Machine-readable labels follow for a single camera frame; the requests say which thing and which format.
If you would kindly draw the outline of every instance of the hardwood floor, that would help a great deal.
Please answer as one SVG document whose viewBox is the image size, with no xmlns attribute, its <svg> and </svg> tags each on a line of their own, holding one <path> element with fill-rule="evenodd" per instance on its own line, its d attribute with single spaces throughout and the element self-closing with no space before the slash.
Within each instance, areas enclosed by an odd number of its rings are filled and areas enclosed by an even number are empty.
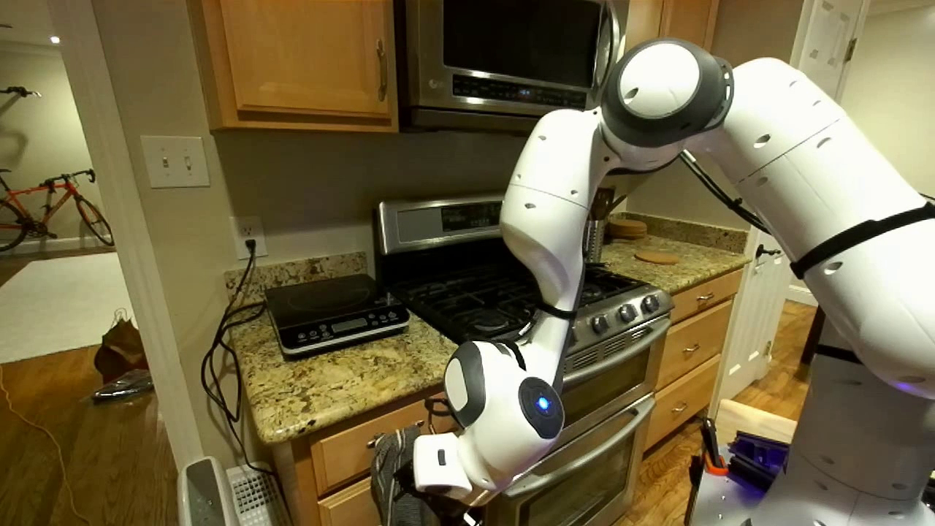
<svg viewBox="0 0 935 526">
<path fill-rule="evenodd" d="M 816 307 L 792 301 L 783 307 L 781 334 L 770 350 L 770 371 L 732 400 L 798 418 L 805 397 L 805 380 L 798 361 L 811 318 Z M 690 421 L 642 459 L 640 489 L 627 514 L 617 526 L 681 526 L 686 520 L 686 504 L 691 492 L 690 459 L 696 453 L 702 453 L 702 429 L 697 421 Z"/>
<path fill-rule="evenodd" d="M 25 263 L 0 258 L 0 283 Z M 94 403 L 94 350 L 0 365 L 3 526 L 177 523 L 176 464 L 154 396 Z"/>
</svg>

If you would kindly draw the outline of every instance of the granite countertop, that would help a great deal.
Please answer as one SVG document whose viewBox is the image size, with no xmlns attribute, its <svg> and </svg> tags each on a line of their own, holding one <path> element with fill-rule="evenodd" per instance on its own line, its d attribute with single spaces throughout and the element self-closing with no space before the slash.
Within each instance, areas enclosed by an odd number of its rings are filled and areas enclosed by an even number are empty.
<svg viewBox="0 0 935 526">
<path fill-rule="evenodd" d="M 667 254 L 675 263 L 645 263 L 637 258 L 637 251 L 655 251 Z M 740 251 L 681 242 L 670 238 L 642 238 L 642 241 L 614 241 L 601 251 L 604 269 L 617 274 L 627 274 L 637 282 L 645 282 L 652 286 L 671 292 L 681 292 L 686 286 L 696 286 L 702 282 L 709 282 L 715 274 L 732 273 L 744 263 Z"/>
<path fill-rule="evenodd" d="M 640 250 L 675 254 L 678 263 L 642 263 L 633 258 Z M 740 251 L 667 238 L 607 242 L 601 260 L 611 273 L 649 282 L 667 292 L 686 289 L 744 263 Z M 239 327 L 234 345 L 243 364 L 247 409 L 262 444 L 291 441 L 405 396 L 428 391 L 440 387 L 445 365 L 455 349 L 417 317 L 408 317 L 408 327 L 396 337 L 290 364 L 266 317 Z"/>
</svg>

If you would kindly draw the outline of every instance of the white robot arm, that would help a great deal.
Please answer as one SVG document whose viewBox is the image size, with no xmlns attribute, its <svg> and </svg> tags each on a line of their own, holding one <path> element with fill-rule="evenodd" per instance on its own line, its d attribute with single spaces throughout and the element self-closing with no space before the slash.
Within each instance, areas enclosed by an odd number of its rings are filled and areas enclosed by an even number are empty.
<svg viewBox="0 0 935 526">
<path fill-rule="evenodd" d="M 485 504 L 553 447 L 591 201 L 607 174 L 649 174 L 681 150 L 725 168 L 881 384 L 935 400 L 935 210 L 820 87 L 783 63 L 729 71 L 681 41 L 632 49 L 607 80 L 601 109 L 553 111 L 529 134 L 500 225 L 545 310 L 516 345 L 452 353 L 445 391 L 464 429 L 415 438 L 421 492 Z"/>
</svg>

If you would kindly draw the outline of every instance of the lower cabinet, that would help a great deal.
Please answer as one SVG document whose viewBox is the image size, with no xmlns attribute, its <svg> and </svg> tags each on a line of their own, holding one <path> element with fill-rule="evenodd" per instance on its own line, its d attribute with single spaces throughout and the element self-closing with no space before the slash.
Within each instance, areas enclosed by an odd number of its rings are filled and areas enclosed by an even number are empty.
<svg viewBox="0 0 935 526">
<path fill-rule="evenodd" d="M 740 279 L 737 269 L 671 295 L 671 331 L 655 378 L 658 403 L 649 415 L 645 451 L 707 409 Z"/>
<path fill-rule="evenodd" d="M 370 497 L 373 438 L 399 428 L 452 429 L 450 418 L 426 413 L 426 400 L 332 428 L 274 447 L 291 523 L 298 526 L 379 526 Z"/>
</svg>

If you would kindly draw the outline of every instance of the stove control panel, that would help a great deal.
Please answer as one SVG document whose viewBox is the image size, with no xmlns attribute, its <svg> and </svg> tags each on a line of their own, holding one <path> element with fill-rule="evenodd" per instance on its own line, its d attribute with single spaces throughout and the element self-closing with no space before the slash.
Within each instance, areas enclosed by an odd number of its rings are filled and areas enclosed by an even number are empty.
<svg viewBox="0 0 935 526">
<path fill-rule="evenodd" d="M 642 289 L 627 298 L 614 298 L 601 304 L 591 304 L 579 310 L 576 321 L 576 349 L 607 339 L 614 334 L 626 334 L 649 318 L 667 317 L 671 310 L 671 298 L 662 289 Z"/>
</svg>

